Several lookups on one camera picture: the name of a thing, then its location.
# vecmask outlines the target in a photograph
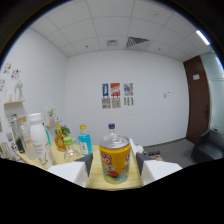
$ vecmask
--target bottle cap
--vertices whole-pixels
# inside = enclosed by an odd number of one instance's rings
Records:
[[[86,129],[86,125],[85,124],[80,124],[80,129],[81,130]]]
[[[18,117],[18,123],[26,122],[26,116]]]
[[[41,121],[41,120],[42,120],[41,113],[36,113],[36,114],[30,114],[29,115],[29,121],[30,122]]]
[[[114,129],[115,128],[115,124],[114,123],[110,123],[108,124],[109,129]]]
[[[65,137],[65,138],[63,138],[63,141],[64,141],[65,145],[72,145],[73,144],[72,137]]]

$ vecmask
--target air vent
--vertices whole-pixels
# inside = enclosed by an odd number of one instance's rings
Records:
[[[108,47],[114,47],[114,46],[117,46],[117,40],[108,40],[107,41],[107,46]]]
[[[150,40],[129,37],[126,49],[136,51],[147,51],[149,48]]]

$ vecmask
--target label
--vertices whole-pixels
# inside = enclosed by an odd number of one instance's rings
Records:
[[[64,145],[64,142],[61,139],[58,139],[58,145],[62,147]]]
[[[86,142],[80,142],[80,148],[82,154],[88,154],[88,147]]]
[[[109,150],[100,146],[104,179],[111,184],[127,180],[130,167],[130,145]]]
[[[44,166],[44,168],[48,169],[52,165],[56,164],[48,142],[41,144],[41,142],[32,141],[32,143],[40,163]]]

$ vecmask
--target blue bottle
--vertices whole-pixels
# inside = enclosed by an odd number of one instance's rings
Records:
[[[92,144],[91,144],[91,139],[90,135],[86,133],[86,125],[81,124],[80,125],[80,131],[81,135],[79,135],[79,146],[80,146],[80,151],[83,156],[87,156],[90,153],[92,153]]]

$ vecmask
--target ceiling tile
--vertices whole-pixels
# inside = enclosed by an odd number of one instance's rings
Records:
[[[62,3],[60,4],[59,6],[56,6],[55,8],[51,9],[50,11],[48,11],[46,14],[44,14],[45,16],[49,17],[51,16],[52,14],[58,12],[59,10],[63,9],[63,8],[66,8],[70,5],[73,5],[74,4],[74,1],[70,1],[68,3]]]
[[[184,39],[179,44],[175,46],[178,50],[183,51],[186,54],[189,54],[192,51],[195,51],[197,48],[191,44],[188,40]]]
[[[163,43],[160,43],[160,42],[157,42],[157,41],[152,41],[152,43],[150,44],[149,46],[149,49],[148,49],[148,52],[151,52],[151,53],[156,53],[156,54],[166,54],[172,47],[166,45],[166,44],[163,44]]]
[[[92,20],[85,20],[66,26],[61,29],[61,32],[70,42],[96,37]]]
[[[197,51],[198,51],[199,55],[201,55],[201,54],[212,52],[214,50],[211,47],[211,45],[206,45],[206,46],[204,46],[202,48],[199,48]]]
[[[189,35],[187,39],[198,48],[206,46],[204,41],[198,36],[196,32]]]
[[[93,17],[131,16],[134,0],[88,0]]]
[[[166,27],[163,27],[155,40],[174,47],[183,39],[184,38],[181,35]]]
[[[129,18],[104,17],[94,19],[98,36],[125,36],[128,33]]]
[[[179,51],[176,48],[173,48],[168,53],[166,53],[166,56],[171,57],[171,58],[175,58],[177,60],[184,57],[185,55],[186,55],[185,53]]]
[[[64,35],[60,31],[56,31],[50,34],[47,37],[47,39],[50,40],[57,47],[62,47],[66,44],[69,44],[68,40],[64,37]]]
[[[185,62],[185,61],[188,61],[191,58],[193,58],[191,55],[185,55],[183,58],[180,58],[180,61]]]
[[[147,1],[136,1],[132,16],[164,25],[171,15],[171,10],[167,10]]]
[[[75,56],[78,54],[71,44],[60,47],[60,50],[64,52],[68,57]]]
[[[57,27],[49,19],[44,19],[34,29],[46,37],[55,32]]]
[[[49,16],[49,19],[58,28],[62,28],[82,20],[90,19],[90,13],[86,2],[79,2],[60,9]]]
[[[72,44],[79,54],[92,51],[100,51],[100,45],[97,38],[81,40]]]
[[[33,23],[32,23],[32,25],[30,26],[31,28],[33,28],[33,29],[35,29],[35,27],[38,25],[38,24],[40,24],[43,20],[45,20],[46,19],[46,17],[45,16],[41,16],[41,17],[39,17],[38,19],[36,19]]]
[[[152,40],[154,39],[162,26],[142,19],[132,19],[129,28],[129,37],[137,37]]]
[[[175,14],[168,20],[165,26],[184,37],[187,37],[197,30],[187,20],[180,19]]]
[[[107,46],[108,40],[117,40],[117,46]],[[126,48],[127,37],[126,36],[109,36],[99,37],[101,50],[122,50]]]

